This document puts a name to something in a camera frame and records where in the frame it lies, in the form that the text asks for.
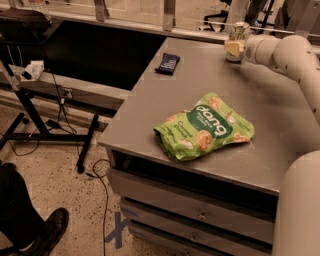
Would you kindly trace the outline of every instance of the blue tape mark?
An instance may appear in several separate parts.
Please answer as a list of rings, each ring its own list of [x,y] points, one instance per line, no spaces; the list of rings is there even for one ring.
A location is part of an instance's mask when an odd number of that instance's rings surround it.
[[[116,249],[119,249],[122,247],[122,234],[121,231],[128,225],[128,220],[124,219],[121,222],[121,215],[120,212],[114,213],[114,220],[115,220],[115,228],[114,230],[107,235],[107,237],[104,239],[105,243],[110,243],[113,238],[116,242]]]

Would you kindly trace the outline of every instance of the table top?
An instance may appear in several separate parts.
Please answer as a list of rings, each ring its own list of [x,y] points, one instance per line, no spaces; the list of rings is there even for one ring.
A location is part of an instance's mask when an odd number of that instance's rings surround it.
[[[162,54],[181,57],[173,76],[154,71]],[[222,45],[167,38],[99,143],[133,156],[278,195],[300,156],[320,149],[320,129],[294,81],[266,67],[226,60]],[[186,162],[167,157],[153,127],[208,92],[255,126],[250,143],[228,145]]]

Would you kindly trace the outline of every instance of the black trouser leg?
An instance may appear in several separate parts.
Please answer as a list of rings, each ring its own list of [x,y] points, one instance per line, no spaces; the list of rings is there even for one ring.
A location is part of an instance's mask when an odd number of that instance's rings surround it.
[[[43,228],[44,221],[32,206],[24,179],[14,169],[0,166],[0,231],[22,249]]]
[[[248,22],[250,26],[254,26],[254,23],[258,19],[259,13],[262,11],[267,1],[268,0],[252,0],[245,18],[245,22]]]

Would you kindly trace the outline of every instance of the drawer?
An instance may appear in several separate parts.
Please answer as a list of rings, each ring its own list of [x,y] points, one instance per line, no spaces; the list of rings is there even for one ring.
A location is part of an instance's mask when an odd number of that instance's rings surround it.
[[[272,244],[270,215],[111,168],[115,193]]]
[[[138,202],[121,199],[121,211],[128,219],[174,234],[234,256],[270,256],[271,247],[257,245],[241,236],[161,211]]]
[[[138,222],[129,221],[129,232],[141,239],[160,244],[164,247],[170,248],[176,252],[182,253],[183,256],[226,256],[224,254],[210,248],[204,248],[193,244],[189,241],[184,241],[176,236],[170,235],[160,230],[148,227]]]

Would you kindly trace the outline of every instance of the snack bag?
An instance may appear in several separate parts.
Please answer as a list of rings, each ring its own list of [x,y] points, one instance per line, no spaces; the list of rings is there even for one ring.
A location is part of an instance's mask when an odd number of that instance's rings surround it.
[[[191,111],[182,111],[153,128],[170,158],[191,160],[231,143],[248,142],[254,126],[215,93],[208,93]]]

